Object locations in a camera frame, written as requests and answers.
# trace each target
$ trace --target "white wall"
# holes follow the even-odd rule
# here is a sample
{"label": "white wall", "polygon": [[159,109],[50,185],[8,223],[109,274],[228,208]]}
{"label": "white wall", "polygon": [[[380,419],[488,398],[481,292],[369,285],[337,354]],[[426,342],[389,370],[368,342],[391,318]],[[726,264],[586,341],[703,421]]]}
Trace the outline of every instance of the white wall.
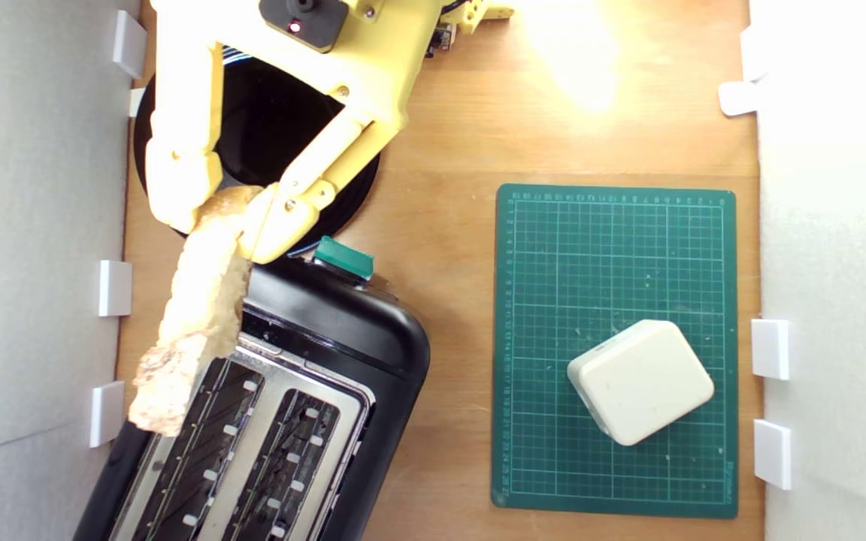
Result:
{"label": "white wall", "polygon": [[116,359],[96,306],[123,253],[120,8],[138,0],[0,0],[0,539],[69,538],[107,454],[86,414]]}
{"label": "white wall", "polygon": [[763,315],[791,322],[793,489],[768,488],[770,541],[866,539],[866,1],[750,0],[772,35],[759,82]]}

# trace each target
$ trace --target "wooden surface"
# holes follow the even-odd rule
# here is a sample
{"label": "wooden surface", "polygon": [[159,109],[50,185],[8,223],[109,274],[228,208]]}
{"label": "wooden surface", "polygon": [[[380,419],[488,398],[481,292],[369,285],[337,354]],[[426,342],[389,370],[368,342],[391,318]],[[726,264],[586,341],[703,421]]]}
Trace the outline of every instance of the wooden surface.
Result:
{"label": "wooden surface", "polygon": [[[427,61],[411,123],[339,235],[419,317],[432,364],[365,538],[760,541],[753,476],[749,325],[759,314],[755,123],[726,119],[717,86],[741,74],[745,0],[520,1],[514,20],[463,35]],[[154,30],[154,14],[144,8]],[[498,509],[489,496],[492,242],[504,182],[732,189],[737,195],[740,514],[684,520]],[[154,342],[180,238],[155,222],[130,177],[125,258],[133,315],[118,377]],[[129,389],[127,400],[133,390]]]}

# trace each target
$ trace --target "black toaster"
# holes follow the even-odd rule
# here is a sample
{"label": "black toaster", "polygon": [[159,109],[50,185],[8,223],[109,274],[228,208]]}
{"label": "black toaster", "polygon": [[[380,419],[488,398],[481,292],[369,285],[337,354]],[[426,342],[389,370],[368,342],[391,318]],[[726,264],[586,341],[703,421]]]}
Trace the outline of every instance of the black toaster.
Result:
{"label": "black toaster", "polygon": [[75,540],[358,539],[428,366],[422,326],[356,268],[255,266],[236,352],[177,437],[125,422]]}

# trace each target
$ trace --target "yellow robotic hand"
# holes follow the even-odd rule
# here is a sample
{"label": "yellow robotic hand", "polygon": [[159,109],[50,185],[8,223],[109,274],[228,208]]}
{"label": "yellow robotic hand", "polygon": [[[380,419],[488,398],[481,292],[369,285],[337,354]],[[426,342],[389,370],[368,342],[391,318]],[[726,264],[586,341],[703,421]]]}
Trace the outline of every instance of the yellow robotic hand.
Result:
{"label": "yellow robotic hand", "polygon": [[[484,18],[513,13],[491,0],[153,0],[152,6],[156,109],[145,172],[160,222],[189,233],[223,178],[213,148],[223,112],[224,44],[344,106],[248,205],[238,253],[255,263],[298,242],[406,126],[406,102],[441,20],[471,33]],[[312,18],[325,9],[339,14],[341,24]],[[291,18],[284,23],[282,14]]]}

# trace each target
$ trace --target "green cutting mat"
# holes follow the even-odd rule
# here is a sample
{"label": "green cutting mat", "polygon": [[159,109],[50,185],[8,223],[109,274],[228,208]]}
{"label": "green cutting mat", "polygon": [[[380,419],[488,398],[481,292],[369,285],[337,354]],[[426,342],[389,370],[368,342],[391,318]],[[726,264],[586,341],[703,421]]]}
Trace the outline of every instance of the green cutting mat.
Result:
{"label": "green cutting mat", "polygon": [[[496,506],[735,517],[733,194],[508,184],[496,219]],[[626,448],[598,430],[567,363],[640,319],[676,322],[716,390]]]}

